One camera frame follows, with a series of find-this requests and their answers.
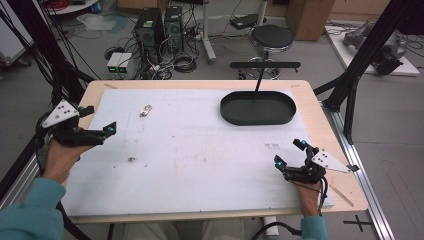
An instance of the wooden table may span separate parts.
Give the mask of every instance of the wooden table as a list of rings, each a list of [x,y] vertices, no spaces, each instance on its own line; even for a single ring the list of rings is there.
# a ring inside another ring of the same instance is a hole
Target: wooden table
[[[106,89],[234,89],[253,90],[256,81],[250,80],[172,80],[172,81],[95,81],[89,84],[80,103],[81,106],[93,105],[95,110],[100,103]],[[321,106],[315,97],[308,82],[302,80],[263,81],[260,90],[290,89],[297,109],[300,112],[310,141],[314,146],[325,146],[326,151],[347,165],[348,161],[325,117]],[[88,128],[93,115],[80,120],[80,126]],[[368,207],[367,200],[352,173],[345,174],[336,171],[327,171],[326,178],[329,190],[333,192],[335,206],[323,209],[323,212],[363,211]],[[172,219],[211,219],[227,217],[273,216],[299,214],[298,209],[265,209],[257,211],[225,211],[205,213],[184,213],[178,216],[172,214],[149,214],[146,216],[108,216],[108,217],[73,217],[76,223],[98,222],[131,222],[131,221],[158,221]]]

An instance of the black stool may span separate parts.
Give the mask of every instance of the black stool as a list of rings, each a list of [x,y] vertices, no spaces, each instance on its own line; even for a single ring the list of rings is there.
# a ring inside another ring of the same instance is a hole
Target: black stool
[[[265,52],[263,57],[254,57],[249,62],[273,62],[269,59],[271,53],[285,52],[293,44],[293,37],[289,29],[278,27],[276,25],[263,25],[253,29],[251,40],[259,50]],[[247,71],[247,73],[255,78],[257,74]],[[278,79],[281,75],[280,69],[265,69],[265,73],[270,75],[270,79]]]

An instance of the black oval tray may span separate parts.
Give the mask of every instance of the black oval tray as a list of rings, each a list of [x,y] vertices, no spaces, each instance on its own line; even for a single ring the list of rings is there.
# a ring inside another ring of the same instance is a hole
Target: black oval tray
[[[279,125],[296,113],[293,99],[275,91],[232,92],[221,100],[221,116],[239,126]]]

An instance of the teal shirt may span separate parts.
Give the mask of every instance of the teal shirt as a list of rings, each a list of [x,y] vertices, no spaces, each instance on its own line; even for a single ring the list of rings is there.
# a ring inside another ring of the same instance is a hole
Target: teal shirt
[[[59,183],[36,179],[23,203],[0,211],[0,239],[63,239],[62,214],[56,205],[64,195],[65,188]],[[322,217],[305,217],[300,225],[302,239],[328,239]]]
[[[325,221],[321,216],[310,216],[302,218],[302,220],[300,220],[300,228],[302,229],[302,239],[328,239]]]

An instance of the small object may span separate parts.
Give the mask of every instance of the small object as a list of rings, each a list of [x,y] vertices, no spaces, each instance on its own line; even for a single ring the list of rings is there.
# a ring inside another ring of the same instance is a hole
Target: small object
[[[78,111],[75,110],[76,109],[71,104],[62,99],[53,112],[47,117],[46,120],[44,120],[43,128],[51,127],[72,117],[78,116]]]
[[[325,167],[334,171],[348,173],[350,169],[348,166],[343,165],[336,157],[334,157],[329,152],[322,149],[318,152],[314,158],[312,158],[312,162],[318,164],[321,167]]]
[[[140,113],[140,117],[145,117],[147,114],[149,114],[150,110],[152,110],[152,106],[149,104],[144,107],[144,109]]]

